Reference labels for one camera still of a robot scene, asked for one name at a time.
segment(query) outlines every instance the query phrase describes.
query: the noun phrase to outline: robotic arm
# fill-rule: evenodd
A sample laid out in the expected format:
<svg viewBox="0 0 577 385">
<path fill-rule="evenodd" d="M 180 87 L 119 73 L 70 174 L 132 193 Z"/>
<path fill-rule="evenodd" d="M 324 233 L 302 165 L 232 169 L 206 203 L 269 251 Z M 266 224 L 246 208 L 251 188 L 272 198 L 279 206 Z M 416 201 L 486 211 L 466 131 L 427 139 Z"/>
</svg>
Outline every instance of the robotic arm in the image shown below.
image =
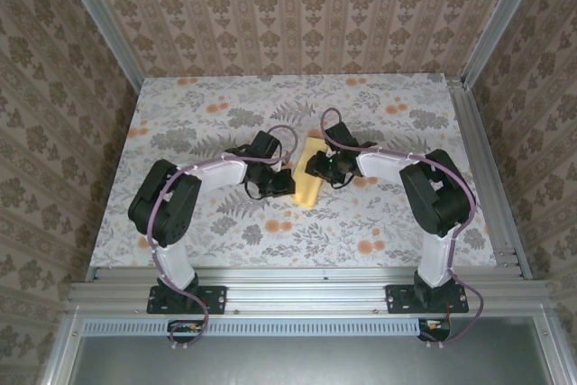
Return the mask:
<svg viewBox="0 0 577 385">
<path fill-rule="evenodd" d="M 460 185 L 465 185 L 463 177 L 449 155 L 435 150 L 423 160 L 450 170 L 461 183 L 423 161 L 376 151 L 371 147 L 376 143 L 360 145 L 343 122 L 327 129 L 325 138 L 331 151 L 320 151 L 311 158 L 306 169 L 308 174 L 326 180 L 334 188 L 335 184 L 348 184 L 353 176 L 402 184 L 413 215 L 424 231 L 423 254 L 415 273 L 415 285 L 388 287 L 389 312 L 443 312 L 447 302 L 453 306 L 453 311 L 468 311 L 466 298 L 462 301 L 464 289 L 455 283 L 452 267 L 453 236 L 469 219 L 471 204 Z"/>
<path fill-rule="evenodd" d="M 190 225 L 198 196 L 241 183 L 247 193 L 249 183 L 256 185 L 259 198 L 294 193 L 295 182 L 290 169 L 280 170 L 279 165 L 271 164 L 286 158 L 272 159 L 279 146 L 276 138 L 260 131 L 250 145 L 226 150 L 220 158 L 198 163 L 186 172 L 166 160 L 152 165 L 130 204 L 128 217 L 141 234 L 148 234 L 152 220 L 152 257 L 161 275 L 159 289 L 151 298 L 160 297 L 163 309 L 166 304 L 176 306 L 181 312 L 194 307 L 181 293 L 196 295 L 198 277 L 188 262 L 185 244 L 179 240 Z M 154 310 L 151 303 L 148 310 Z"/>
</svg>

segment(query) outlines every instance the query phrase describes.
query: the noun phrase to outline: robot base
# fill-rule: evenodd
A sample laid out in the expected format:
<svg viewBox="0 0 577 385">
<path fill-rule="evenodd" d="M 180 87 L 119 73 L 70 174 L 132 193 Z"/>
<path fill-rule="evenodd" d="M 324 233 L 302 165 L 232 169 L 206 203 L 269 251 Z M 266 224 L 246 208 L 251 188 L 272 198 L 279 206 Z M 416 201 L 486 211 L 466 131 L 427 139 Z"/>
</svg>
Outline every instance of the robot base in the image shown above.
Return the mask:
<svg viewBox="0 0 577 385">
<path fill-rule="evenodd" d="M 385 288 L 390 315 L 406 313 L 468 313 L 465 289 L 454 280 L 430 288 L 415 273 L 415 284 L 391 284 Z"/>
<path fill-rule="evenodd" d="M 162 280 L 152 286 L 148 297 L 146 312 L 149 315 L 202 315 L 202 308 L 192 299 L 187 298 L 167 287 Z M 226 286 L 198 286 L 198 276 L 185 288 L 199 298 L 210 315 L 223 315 L 226 307 Z"/>
</svg>

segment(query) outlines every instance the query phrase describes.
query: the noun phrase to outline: floral tablecloth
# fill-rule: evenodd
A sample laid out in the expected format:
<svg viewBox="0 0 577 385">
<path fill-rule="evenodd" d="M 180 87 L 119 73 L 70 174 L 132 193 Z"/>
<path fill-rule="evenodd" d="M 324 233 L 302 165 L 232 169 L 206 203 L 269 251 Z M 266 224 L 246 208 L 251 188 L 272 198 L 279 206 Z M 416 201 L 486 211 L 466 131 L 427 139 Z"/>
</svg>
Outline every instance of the floral tablecloth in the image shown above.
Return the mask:
<svg viewBox="0 0 577 385">
<path fill-rule="evenodd" d="M 341 110 L 360 142 L 415 153 L 445 149 L 475 190 L 442 74 L 147 78 L 91 264 L 151 264 L 151 251 L 126 213 L 154 161 L 207 160 L 250 142 L 260 129 L 290 124 L 301 139 L 294 167 L 306 137 L 319 136 L 319 118 L 329 106 Z M 278 131 L 278 137 L 290 148 L 289 133 Z M 222 188 L 199 198 L 181 242 L 193 266 L 415 266 L 421 235 L 403 187 L 355 179 L 341 190 L 323 184 L 314 209 L 294 205 L 291 197 L 256 201 L 240 186 Z M 457 243 L 455 263 L 495 263 L 481 210 Z"/>
</svg>

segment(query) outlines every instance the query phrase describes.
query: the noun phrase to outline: wall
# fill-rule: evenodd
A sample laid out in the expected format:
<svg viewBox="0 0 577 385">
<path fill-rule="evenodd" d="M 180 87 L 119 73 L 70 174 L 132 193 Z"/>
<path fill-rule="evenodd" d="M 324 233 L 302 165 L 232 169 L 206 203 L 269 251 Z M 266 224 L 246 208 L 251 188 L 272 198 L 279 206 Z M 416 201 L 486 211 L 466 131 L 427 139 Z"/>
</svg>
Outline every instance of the wall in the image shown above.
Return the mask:
<svg viewBox="0 0 577 385">
<path fill-rule="evenodd" d="M 577 348 L 577 0 L 523 0 L 473 93 L 535 277 Z"/>
<path fill-rule="evenodd" d="M 498 0 L 105 0 L 147 77 L 459 75 Z"/>
<path fill-rule="evenodd" d="M 0 383 L 41 374 L 134 102 L 80 0 L 0 0 Z"/>
</svg>

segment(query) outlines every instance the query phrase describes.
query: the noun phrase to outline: yellow sponge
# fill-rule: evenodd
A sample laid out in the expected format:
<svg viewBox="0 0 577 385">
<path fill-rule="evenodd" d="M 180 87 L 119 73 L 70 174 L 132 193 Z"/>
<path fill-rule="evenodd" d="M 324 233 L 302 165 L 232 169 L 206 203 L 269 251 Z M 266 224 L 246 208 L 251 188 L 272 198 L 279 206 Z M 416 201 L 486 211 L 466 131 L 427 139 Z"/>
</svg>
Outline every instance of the yellow sponge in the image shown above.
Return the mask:
<svg viewBox="0 0 577 385">
<path fill-rule="evenodd" d="M 327 149 L 328 146 L 326 146 L 324 140 L 307 137 L 305 149 L 300 156 L 300 160 L 298 160 L 297 168 L 293 175 L 293 179 L 295 180 L 294 201 L 296 204 L 305 207 L 313 207 L 315 205 L 318 191 L 321 189 L 323 180 L 316 176 L 306 174 L 305 168 L 311 157 L 316 155 L 318 151 L 325 152 Z"/>
</svg>

